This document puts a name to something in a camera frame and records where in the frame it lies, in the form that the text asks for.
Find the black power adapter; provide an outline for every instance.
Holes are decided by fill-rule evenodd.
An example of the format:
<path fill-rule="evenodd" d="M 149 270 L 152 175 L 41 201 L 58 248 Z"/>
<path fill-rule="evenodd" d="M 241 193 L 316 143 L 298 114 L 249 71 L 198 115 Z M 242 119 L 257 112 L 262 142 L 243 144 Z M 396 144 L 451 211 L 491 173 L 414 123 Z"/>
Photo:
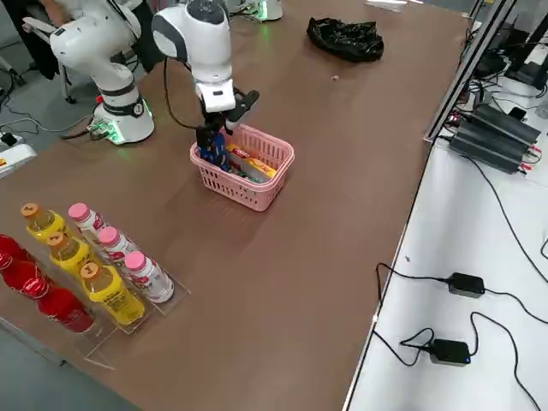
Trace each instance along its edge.
<path fill-rule="evenodd" d="M 463 295 L 465 297 L 480 298 L 485 294 L 485 285 L 483 278 L 469 276 L 454 272 L 451 277 L 445 280 L 451 294 Z"/>
<path fill-rule="evenodd" d="M 461 341 L 435 339 L 426 348 L 434 364 L 446 366 L 467 366 L 470 364 L 468 345 Z"/>

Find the brown table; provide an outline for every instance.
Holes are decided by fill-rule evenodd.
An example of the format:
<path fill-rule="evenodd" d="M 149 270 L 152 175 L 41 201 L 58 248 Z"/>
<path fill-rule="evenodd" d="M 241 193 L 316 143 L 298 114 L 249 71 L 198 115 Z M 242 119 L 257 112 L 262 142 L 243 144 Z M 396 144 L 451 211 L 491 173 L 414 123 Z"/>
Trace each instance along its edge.
<path fill-rule="evenodd" d="M 377 304 L 373 267 L 390 261 L 425 162 L 423 132 L 452 79 L 466 20 L 410 4 L 284 2 L 278 22 L 235 21 L 235 84 L 261 92 L 247 123 L 289 141 L 285 189 L 256 213 L 205 189 L 194 138 L 164 105 L 162 69 L 140 90 L 156 132 L 135 146 L 59 142 L 0 181 L 2 231 L 38 255 L 22 203 L 66 216 L 101 211 L 191 290 L 167 318 L 104 346 L 109 372 L 82 363 L 29 301 L 0 287 L 0 315 L 145 409 L 314 410 L 343 405 Z M 378 63 L 314 48 L 310 16 L 378 22 Z M 331 76 L 339 76 L 334 81 Z M 191 78 L 170 65 L 176 114 L 199 122 Z"/>

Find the pink basket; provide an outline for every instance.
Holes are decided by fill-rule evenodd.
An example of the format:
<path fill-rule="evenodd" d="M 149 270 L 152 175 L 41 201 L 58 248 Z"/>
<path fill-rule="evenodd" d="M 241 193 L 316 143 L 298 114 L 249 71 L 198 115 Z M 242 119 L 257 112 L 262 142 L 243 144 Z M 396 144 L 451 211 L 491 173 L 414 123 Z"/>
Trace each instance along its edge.
<path fill-rule="evenodd" d="M 237 144 L 251 157 L 258 158 L 276 169 L 277 173 L 269 182 L 250 182 L 202 160 L 194 143 L 190 147 L 190 160 L 200 168 L 202 182 L 209 189 L 255 211 L 266 210 L 285 183 L 285 173 L 295 159 L 293 147 L 283 140 L 245 125 L 241 125 L 233 135 L 224 135 L 227 145 Z"/>

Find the yellow bottle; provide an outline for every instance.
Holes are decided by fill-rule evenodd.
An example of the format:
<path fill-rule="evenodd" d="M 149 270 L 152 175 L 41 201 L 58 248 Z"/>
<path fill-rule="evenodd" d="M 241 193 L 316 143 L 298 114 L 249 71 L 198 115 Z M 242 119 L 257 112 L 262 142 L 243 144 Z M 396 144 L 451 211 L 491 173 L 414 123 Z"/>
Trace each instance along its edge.
<path fill-rule="evenodd" d="M 113 266 L 88 263 L 80 275 L 89 299 L 102 304 L 119 324 L 130 325 L 145 314 L 145 306 L 129 292 Z"/>
<path fill-rule="evenodd" d="M 80 270 L 89 262 L 99 263 L 100 260 L 83 241 L 69 237 L 62 232 L 50 235 L 47 241 L 50 246 L 50 260 L 53 264 L 68 271 L 82 283 Z"/>
<path fill-rule="evenodd" d="M 27 231 L 38 241 L 47 243 L 50 235 L 57 231 L 71 235 L 63 217 L 51 210 L 42 210 L 38 204 L 25 204 L 21 214 L 28 221 Z"/>

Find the red bottle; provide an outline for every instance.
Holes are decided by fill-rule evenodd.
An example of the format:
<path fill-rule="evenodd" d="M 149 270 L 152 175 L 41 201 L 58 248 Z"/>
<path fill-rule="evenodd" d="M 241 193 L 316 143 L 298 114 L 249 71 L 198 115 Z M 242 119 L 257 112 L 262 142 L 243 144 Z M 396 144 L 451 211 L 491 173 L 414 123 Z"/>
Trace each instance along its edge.
<path fill-rule="evenodd" d="M 2 250 L 0 250 L 0 273 L 6 285 L 18 293 L 22 293 L 27 281 L 45 277 L 35 263 L 14 259 Z"/>
<path fill-rule="evenodd" d="M 21 247 L 13 238 L 4 234 L 0 234 L 0 251 L 8 253 L 14 259 L 34 263 L 33 256 L 25 248 Z"/>
<path fill-rule="evenodd" d="M 42 314 L 73 332 L 85 332 L 93 326 L 93 318 L 74 294 L 47 283 L 42 277 L 27 281 L 22 292 L 37 300 L 38 310 Z"/>

